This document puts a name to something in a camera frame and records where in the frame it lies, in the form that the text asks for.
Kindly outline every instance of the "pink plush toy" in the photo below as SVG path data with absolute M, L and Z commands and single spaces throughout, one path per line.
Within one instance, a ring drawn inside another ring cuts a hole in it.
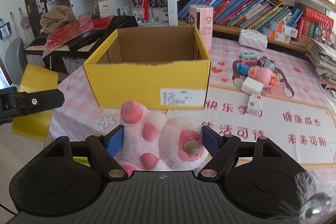
M 124 140 L 115 159 L 128 175 L 134 170 L 193 170 L 208 155 L 197 121 L 169 119 L 128 100 L 121 106 L 120 124 L 124 126 Z
M 264 87 L 267 88 L 270 85 L 273 73 L 269 68 L 253 66 L 249 69 L 247 76 L 263 83 Z

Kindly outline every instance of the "chair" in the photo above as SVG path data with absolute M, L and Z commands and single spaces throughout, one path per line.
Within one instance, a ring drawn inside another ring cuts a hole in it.
M 20 86 L 23 72 L 28 64 L 24 44 L 20 37 L 10 43 L 5 54 L 5 63 L 13 84 Z

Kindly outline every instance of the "brown blanket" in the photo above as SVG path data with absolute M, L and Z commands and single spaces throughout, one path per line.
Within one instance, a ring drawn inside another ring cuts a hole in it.
M 46 14 L 41 15 L 40 24 L 44 33 L 53 33 L 60 27 L 74 20 L 76 20 L 76 17 L 71 8 L 65 5 L 59 5 Z

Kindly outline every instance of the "white quilted purse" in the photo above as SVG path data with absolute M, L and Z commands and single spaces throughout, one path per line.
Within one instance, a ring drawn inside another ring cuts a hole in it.
M 264 51 L 267 48 L 267 37 L 256 30 L 241 29 L 239 44 L 245 47 L 256 48 L 257 50 Z

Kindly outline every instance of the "pink plush chick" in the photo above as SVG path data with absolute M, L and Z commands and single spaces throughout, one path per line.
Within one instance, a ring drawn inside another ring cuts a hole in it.
M 247 75 L 258 82 L 263 83 L 264 88 L 267 88 L 271 82 L 273 73 L 269 68 L 253 66 L 249 69 Z
M 134 170 L 193 170 L 207 157 L 202 126 L 186 118 L 169 119 L 128 100 L 120 109 L 123 147 L 115 159 L 130 176 Z

